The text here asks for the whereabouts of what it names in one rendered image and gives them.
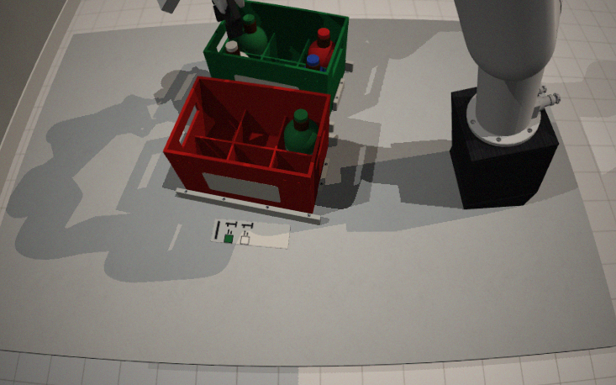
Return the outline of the white paper pick list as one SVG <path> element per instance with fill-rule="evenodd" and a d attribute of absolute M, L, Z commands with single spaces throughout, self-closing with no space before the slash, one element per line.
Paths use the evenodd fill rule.
<path fill-rule="evenodd" d="M 215 219 L 210 242 L 288 248 L 290 224 Z"/>

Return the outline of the green plastic crate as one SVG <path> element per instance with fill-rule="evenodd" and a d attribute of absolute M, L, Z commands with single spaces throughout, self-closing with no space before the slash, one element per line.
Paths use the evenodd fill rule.
<path fill-rule="evenodd" d="M 226 43 L 231 41 L 227 38 L 217 52 L 226 32 L 226 21 L 221 21 L 203 51 L 211 77 L 329 94 L 331 113 L 340 79 L 345 73 L 346 57 L 345 42 L 332 18 L 319 11 L 244 1 L 243 8 L 236 3 L 242 28 L 243 17 L 254 15 L 257 26 L 266 32 L 268 45 L 263 55 L 231 55 L 225 50 Z M 321 28 L 329 30 L 330 40 L 336 44 L 328 68 L 324 68 L 326 72 L 304 68 L 308 48 L 317 40 Z"/>

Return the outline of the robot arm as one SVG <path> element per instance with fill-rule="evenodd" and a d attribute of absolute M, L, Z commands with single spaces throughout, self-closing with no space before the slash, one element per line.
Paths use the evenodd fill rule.
<path fill-rule="evenodd" d="M 562 0 L 454 2 L 478 65 L 476 94 L 466 110 L 469 128 L 489 145 L 520 145 L 537 131 L 540 111 L 561 101 L 556 92 L 536 95 L 547 91 L 540 84 L 555 50 Z"/>

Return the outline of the red plastic crate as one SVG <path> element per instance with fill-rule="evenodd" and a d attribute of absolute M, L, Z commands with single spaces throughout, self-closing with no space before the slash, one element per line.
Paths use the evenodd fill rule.
<path fill-rule="evenodd" d="M 312 155 L 285 150 L 300 108 L 319 127 Z M 197 76 L 163 153 L 187 190 L 311 214 L 328 146 L 328 122 L 308 91 Z"/>

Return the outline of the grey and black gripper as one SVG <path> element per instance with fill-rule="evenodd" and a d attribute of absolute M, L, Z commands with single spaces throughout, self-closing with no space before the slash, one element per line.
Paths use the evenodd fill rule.
<path fill-rule="evenodd" d="M 243 35 L 241 17 L 236 3 L 240 8 L 245 6 L 244 0 L 212 0 L 216 20 L 226 21 L 225 28 L 229 40 Z M 227 5 L 228 4 L 228 5 Z M 231 13 L 230 13 L 231 12 Z M 231 17 L 232 14 L 232 17 Z M 239 21 L 240 20 L 240 21 Z"/>

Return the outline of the white bottle with grey label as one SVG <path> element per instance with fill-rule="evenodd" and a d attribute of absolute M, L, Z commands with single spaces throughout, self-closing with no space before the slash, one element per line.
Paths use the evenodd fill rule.
<path fill-rule="evenodd" d="M 226 47 L 225 48 L 226 54 L 241 55 L 241 56 L 249 57 L 246 53 L 240 52 L 240 48 L 237 45 L 236 41 L 231 40 L 231 41 L 227 42 L 225 47 Z"/>

